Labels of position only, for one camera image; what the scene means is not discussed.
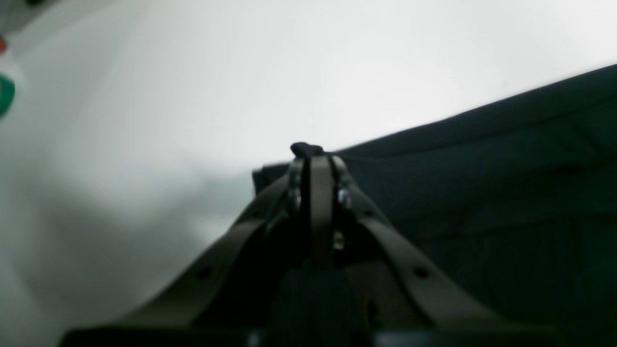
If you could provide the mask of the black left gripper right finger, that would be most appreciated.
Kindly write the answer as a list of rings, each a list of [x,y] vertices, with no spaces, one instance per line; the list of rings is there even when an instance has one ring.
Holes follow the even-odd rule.
[[[381,329],[359,339],[366,347],[555,347],[554,331],[509,321],[472,298],[404,239],[361,192],[341,158],[311,158],[311,258],[331,265],[352,236],[377,248],[386,272],[419,324]]]

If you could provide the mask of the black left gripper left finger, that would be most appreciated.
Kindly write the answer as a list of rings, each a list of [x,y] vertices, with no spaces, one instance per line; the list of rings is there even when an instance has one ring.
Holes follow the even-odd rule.
[[[297,158],[232,227],[156,298],[62,347],[262,347],[272,294],[296,254],[308,160]]]

